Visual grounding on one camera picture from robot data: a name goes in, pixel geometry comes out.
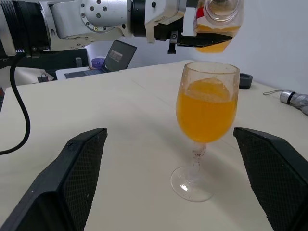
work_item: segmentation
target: glass base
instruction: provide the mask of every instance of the glass base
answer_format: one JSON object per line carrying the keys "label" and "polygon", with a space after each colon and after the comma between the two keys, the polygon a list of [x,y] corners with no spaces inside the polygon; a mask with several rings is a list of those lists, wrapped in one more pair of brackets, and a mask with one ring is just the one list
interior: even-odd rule
{"label": "glass base", "polygon": [[212,197],[208,191],[204,175],[192,166],[182,166],[171,175],[171,186],[180,197],[192,202],[207,201]]}

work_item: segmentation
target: glass stem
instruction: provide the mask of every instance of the glass stem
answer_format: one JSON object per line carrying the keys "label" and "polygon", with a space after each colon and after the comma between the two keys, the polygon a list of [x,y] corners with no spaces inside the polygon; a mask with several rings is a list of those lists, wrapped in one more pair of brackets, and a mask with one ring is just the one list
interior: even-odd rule
{"label": "glass stem", "polygon": [[193,161],[192,168],[189,172],[189,181],[195,182],[199,179],[199,172],[201,168],[201,159],[204,156],[206,150],[206,143],[197,143],[195,142],[195,148],[192,150]]}

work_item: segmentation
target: laptop screen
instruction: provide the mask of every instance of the laptop screen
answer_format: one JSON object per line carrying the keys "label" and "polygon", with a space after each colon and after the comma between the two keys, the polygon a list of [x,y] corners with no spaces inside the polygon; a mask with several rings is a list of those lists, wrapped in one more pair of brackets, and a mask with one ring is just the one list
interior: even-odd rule
{"label": "laptop screen", "polygon": [[125,70],[137,47],[131,46],[121,41],[114,41],[106,58],[103,66],[110,72]]}

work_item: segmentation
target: wall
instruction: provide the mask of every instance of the wall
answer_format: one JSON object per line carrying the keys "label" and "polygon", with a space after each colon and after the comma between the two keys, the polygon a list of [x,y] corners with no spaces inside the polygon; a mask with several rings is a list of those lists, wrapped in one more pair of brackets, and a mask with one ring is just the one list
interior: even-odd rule
{"label": "wall", "polygon": [[[167,55],[168,42],[148,45],[143,38],[121,40],[138,47],[130,68],[185,59],[220,61],[238,66],[259,82],[308,94],[307,9],[304,0],[245,0],[244,24],[221,54],[177,48],[176,55]],[[189,10],[185,21],[191,22],[193,13]],[[110,46],[111,42],[92,44],[89,56],[106,54]]]}

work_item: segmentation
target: wine glass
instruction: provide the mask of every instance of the wine glass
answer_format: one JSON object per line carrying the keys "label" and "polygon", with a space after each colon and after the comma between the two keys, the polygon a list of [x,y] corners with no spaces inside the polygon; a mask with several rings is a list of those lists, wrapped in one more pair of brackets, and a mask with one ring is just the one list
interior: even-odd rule
{"label": "wine glass", "polygon": [[191,166],[171,175],[173,190],[188,201],[212,196],[200,171],[206,144],[221,138],[231,127],[237,107],[240,70],[230,64],[192,62],[185,65],[177,100],[177,119],[182,131],[195,142]]}

